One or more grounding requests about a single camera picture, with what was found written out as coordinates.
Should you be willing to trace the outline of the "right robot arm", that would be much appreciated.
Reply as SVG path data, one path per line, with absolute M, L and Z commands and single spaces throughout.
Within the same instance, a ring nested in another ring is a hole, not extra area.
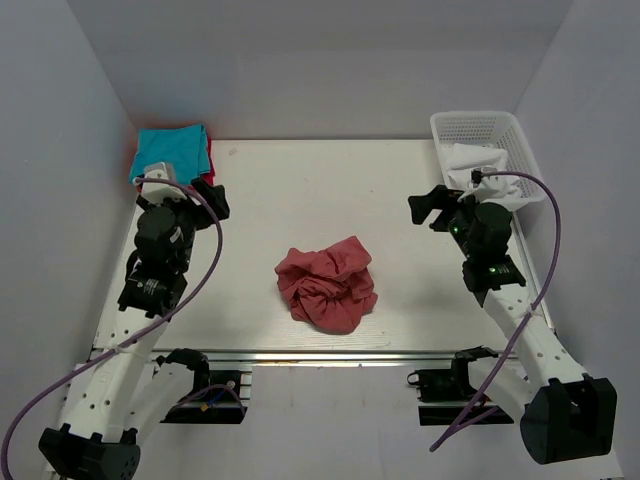
M 450 234 L 458 245 L 467 289 L 508 340 L 502 354 L 487 347 L 455 354 L 452 388 L 470 400 L 432 447 L 483 420 L 472 411 L 487 398 L 518 425 L 527 452 L 541 465 L 606 455 L 616 390 L 608 379 L 589 375 L 564 348 L 508 254 L 513 214 L 526 203 L 486 188 L 463 192 L 445 185 L 408 199 L 414 224 L 438 214 L 431 229 Z

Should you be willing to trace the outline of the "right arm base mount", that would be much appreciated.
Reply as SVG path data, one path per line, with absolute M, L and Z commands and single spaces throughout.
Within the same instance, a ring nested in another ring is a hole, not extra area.
M 476 392 L 469 383 L 469 364 L 479 359 L 498 357 L 494 350 L 478 346 L 456 352 L 448 368 L 411 372 L 406 380 L 418 393 L 419 424 L 444 426 L 452 422 Z

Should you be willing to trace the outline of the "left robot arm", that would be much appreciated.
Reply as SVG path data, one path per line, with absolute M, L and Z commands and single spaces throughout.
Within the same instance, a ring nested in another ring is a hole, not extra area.
M 156 343 L 172 318 L 194 299 L 186 273 L 197 232 L 219 228 L 230 207 L 221 185 L 201 178 L 187 187 L 162 176 L 138 178 L 134 250 L 125 268 L 111 339 L 78 403 L 57 428 L 44 430 L 39 449 L 65 479 L 130 479 L 152 430 L 185 397 L 211 387 L 206 357 L 188 348 L 159 360 L 139 384 Z

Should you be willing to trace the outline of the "folded red t-shirt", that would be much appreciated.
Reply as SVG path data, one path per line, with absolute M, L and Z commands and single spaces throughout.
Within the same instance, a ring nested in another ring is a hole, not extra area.
M 208 185 L 213 186 L 215 184 L 216 171 L 212 153 L 212 139 L 210 137 L 206 138 L 199 156 L 199 173 L 200 178 Z

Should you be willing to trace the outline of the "folded teal t-shirt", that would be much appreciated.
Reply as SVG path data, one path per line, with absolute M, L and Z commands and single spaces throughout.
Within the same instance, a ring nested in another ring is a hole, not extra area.
M 203 124 L 178 129 L 141 129 L 129 181 L 142 175 L 146 166 L 167 162 L 173 166 L 177 182 L 190 184 L 200 177 L 199 156 L 207 137 Z

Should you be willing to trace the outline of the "salmon pink t-shirt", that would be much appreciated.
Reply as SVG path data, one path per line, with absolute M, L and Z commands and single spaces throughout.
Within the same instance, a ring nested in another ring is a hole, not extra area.
M 291 317 L 331 335 L 348 335 L 373 311 L 378 295 L 369 252 L 355 236 L 323 250 L 291 248 L 275 267 Z

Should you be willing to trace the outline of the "white t-shirt in basket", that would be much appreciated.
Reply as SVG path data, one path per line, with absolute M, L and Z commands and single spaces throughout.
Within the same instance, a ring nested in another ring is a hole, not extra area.
M 484 172 L 506 171 L 508 153 L 504 149 L 455 143 L 446 148 L 443 156 L 444 178 L 451 189 L 464 193 L 470 181 L 473 169 Z M 522 198 L 515 176 L 498 175 L 502 183 L 502 193 L 491 198 L 476 199 L 479 202 L 492 201 L 503 206 L 513 204 Z

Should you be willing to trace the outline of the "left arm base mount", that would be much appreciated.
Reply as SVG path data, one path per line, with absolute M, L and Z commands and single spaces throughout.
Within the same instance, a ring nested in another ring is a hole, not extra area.
M 241 393 L 240 370 L 212 369 L 208 357 L 192 349 L 180 348 L 155 358 L 154 373 L 165 364 L 186 366 L 192 377 L 192 388 L 166 414 L 166 424 L 239 425 L 243 422 L 248 399 Z

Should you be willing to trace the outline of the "white plastic basket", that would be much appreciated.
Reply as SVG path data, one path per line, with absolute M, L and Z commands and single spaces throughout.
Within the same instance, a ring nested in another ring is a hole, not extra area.
M 507 210 L 515 212 L 545 198 L 544 192 L 535 182 L 520 176 L 525 173 L 540 178 L 541 174 L 526 136 L 514 115 L 501 111 L 440 112 L 431 116 L 430 125 L 447 187 L 449 181 L 444 178 L 444 151 L 455 143 L 461 143 L 500 148 L 508 153 L 506 171 L 511 171 L 511 176 L 517 178 L 522 198 L 504 206 Z

